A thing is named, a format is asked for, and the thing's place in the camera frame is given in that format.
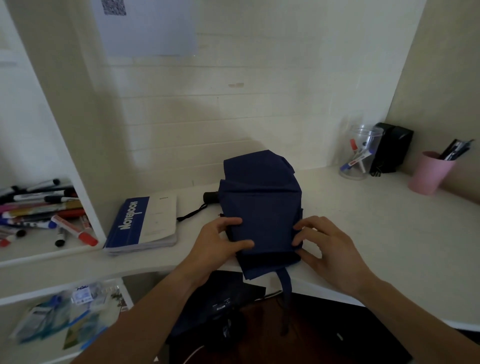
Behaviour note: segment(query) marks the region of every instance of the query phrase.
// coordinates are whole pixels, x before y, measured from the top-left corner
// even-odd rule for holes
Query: finger
[[[320,250],[328,249],[330,244],[330,238],[328,235],[323,234],[317,230],[311,228],[303,228],[295,237],[293,238],[292,245],[297,246],[302,240],[309,240],[312,243],[317,244]]]
[[[241,218],[216,218],[211,222],[218,232],[225,231],[228,225],[240,225],[242,222]]]
[[[305,249],[299,249],[295,251],[300,258],[307,263],[315,272],[317,272],[320,276],[323,276],[325,273],[325,265],[324,262],[314,256],[313,254],[307,252]]]
[[[340,230],[325,216],[322,216],[321,218],[318,216],[310,216],[309,218],[304,218],[303,220],[300,220],[293,226],[293,228],[296,230],[300,230],[304,227],[315,228],[318,231],[321,231],[327,235],[334,235],[338,232],[342,232],[342,230]]]
[[[255,246],[253,240],[240,240],[239,242],[229,243],[232,253],[239,252],[243,249],[252,249]]]

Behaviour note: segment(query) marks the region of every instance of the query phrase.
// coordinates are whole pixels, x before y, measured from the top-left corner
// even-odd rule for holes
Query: qr code
[[[127,15],[123,0],[102,0],[105,15]]]

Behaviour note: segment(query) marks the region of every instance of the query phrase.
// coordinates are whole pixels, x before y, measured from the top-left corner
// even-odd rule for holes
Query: hand
[[[241,223],[241,218],[217,218],[204,225],[192,250],[177,269],[191,277],[196,287],[203,285],[210,273],[220,268],[236,252],[254,247],[252,240],[233,243],[220,238],[219,233],[225,231],[228,225]]]
[[[317,258],[304,249],[297,250],[302,260],[328,283],[344,293],[358,297],[378,278],[370,271],[350,237],[326,217],[310,216],[297,222],[294,229],[300,230],[293,239],[297,246],[309,240],[322,251]]]

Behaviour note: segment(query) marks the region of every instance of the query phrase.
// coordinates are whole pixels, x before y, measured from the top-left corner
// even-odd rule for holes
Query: clear plastic jar
[[[352,125],[343,145],[340,175],[351,180],[367,178],[384,130],[374,125]]]

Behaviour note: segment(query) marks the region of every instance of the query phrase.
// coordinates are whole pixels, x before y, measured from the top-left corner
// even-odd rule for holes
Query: white desk
[[[304,216],[329,217],[354,240],[380,278],[456,328],[480,331],[480,206],[444,191],[415,194],[401,173],[350,181],[336,168],[300,171]],[[177,190],[178,214],[197,209],[218,184]],[[178,226],[178,243],[112,258],[102,251],[0,269],[0,304],[56,293],[96,280],[172,270],[190,251],[200,228],[221,212],[209,206]],[[318,253],[316,246],[304,247]],[[223,270],[240,271],[235,259]],[[288,268],[293,291],[360,304],[340,294],[303,262]],[[255,280],[272,284],[269,276]]]

